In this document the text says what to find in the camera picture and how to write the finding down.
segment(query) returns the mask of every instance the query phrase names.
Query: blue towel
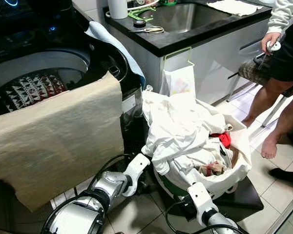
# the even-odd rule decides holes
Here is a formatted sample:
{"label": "blue towel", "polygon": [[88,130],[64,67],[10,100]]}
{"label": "blue towel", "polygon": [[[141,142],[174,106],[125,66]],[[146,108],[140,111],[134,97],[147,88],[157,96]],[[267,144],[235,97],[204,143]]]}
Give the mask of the blue towel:
{"label": "blue towel", "polygon": [[100,23],[94,21],[89,22],[89,28],[85,33],[90,37],[110,43],[119,49],[119,51],[121,51],[126,57],[132,72],[140,76],[141,86],[144,89],[146,78],[143,75],[141,68],[119,40],[113,37]]}

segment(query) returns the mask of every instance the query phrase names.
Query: cabinet door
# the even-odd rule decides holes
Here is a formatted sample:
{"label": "cabinet door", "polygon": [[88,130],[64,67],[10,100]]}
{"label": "cabinet door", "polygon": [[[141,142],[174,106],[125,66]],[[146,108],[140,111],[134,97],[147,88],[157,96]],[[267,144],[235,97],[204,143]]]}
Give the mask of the cabinet door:
{"label": "cabinet door", "polygon": [[259,41],[267,30],[264,20],[195,47],[191,60],[195,63],[196,97],[209,104],[226,96],[233,85],[228,79],[240,64],[254,57],[241,53],[243,48]]}

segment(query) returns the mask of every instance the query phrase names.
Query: black shorts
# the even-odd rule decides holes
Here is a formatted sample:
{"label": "black shorts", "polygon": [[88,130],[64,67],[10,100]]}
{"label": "black shorts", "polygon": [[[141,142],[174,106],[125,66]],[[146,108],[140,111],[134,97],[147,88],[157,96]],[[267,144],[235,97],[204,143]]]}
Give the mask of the black shorts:
{"label": "black shorts", "polygon": [[287,29],[281,44],[272,57],[270,74],[280,81],[293,81],[293,25]]}

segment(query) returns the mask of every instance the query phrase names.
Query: scissors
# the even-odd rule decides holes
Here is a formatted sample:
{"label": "scissors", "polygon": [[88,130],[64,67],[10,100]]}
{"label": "scissors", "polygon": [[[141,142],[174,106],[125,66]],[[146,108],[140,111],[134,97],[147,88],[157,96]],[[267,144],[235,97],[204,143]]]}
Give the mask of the scissors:
{"label": "scissors", "polygon": [[153,33],[153,34],[160,34],[163,33],[165,30],[164,28],[160,27],[160,26],[152,26],[149,28],[145,28],[145,29],[141,29],[141,30],[135,30],[135,31],[131,31],[133,33]]}

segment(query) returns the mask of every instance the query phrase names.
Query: white cup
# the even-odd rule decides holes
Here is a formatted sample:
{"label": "white cup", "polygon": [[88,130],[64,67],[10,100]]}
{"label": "white cup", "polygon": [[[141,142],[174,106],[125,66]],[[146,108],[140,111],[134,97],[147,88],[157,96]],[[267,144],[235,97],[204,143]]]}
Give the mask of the white cup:
{"label": "white cup", "polygon": [[113,19],[124,19],[128,16],[127,0],[108,0],[110,15]]}

